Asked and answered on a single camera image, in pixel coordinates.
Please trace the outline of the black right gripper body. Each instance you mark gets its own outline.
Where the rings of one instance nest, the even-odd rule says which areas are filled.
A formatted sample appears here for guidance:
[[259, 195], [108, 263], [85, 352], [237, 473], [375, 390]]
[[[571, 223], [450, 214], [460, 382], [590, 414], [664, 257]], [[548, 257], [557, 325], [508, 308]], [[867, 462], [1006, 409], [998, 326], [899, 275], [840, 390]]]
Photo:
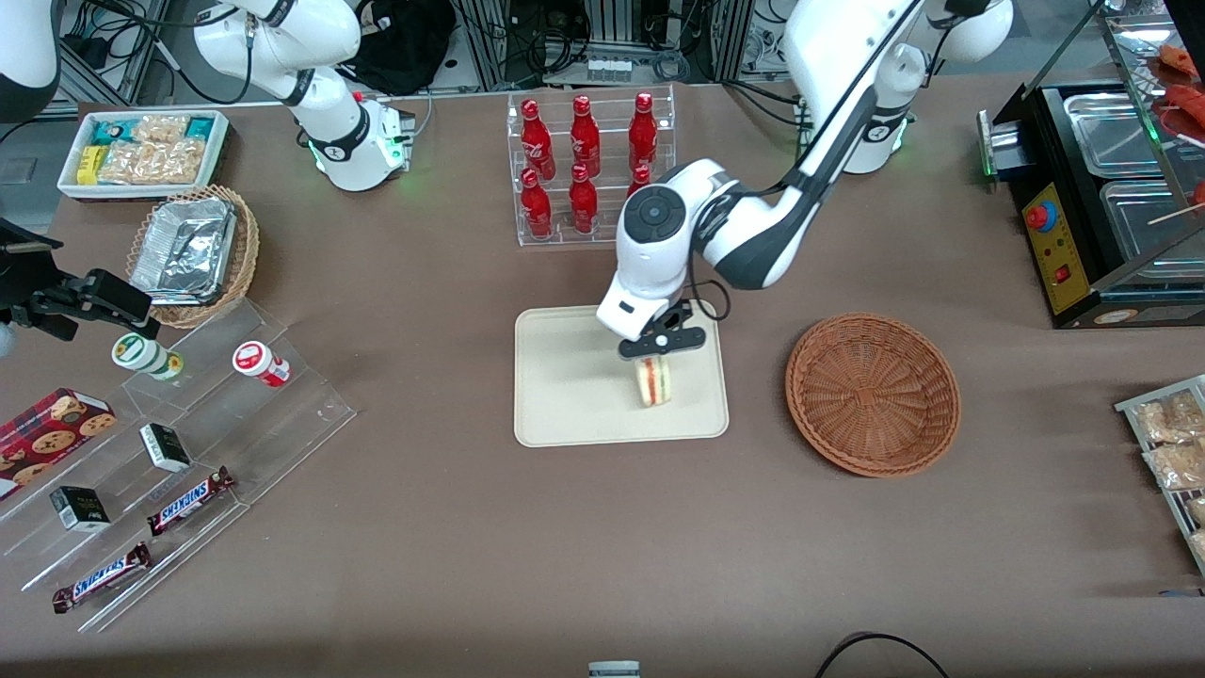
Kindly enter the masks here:
[[1, 219], [1, 309], [27, 303], [35, 293], [55, 287], [63, 273], [52, 252], [63, 243]]

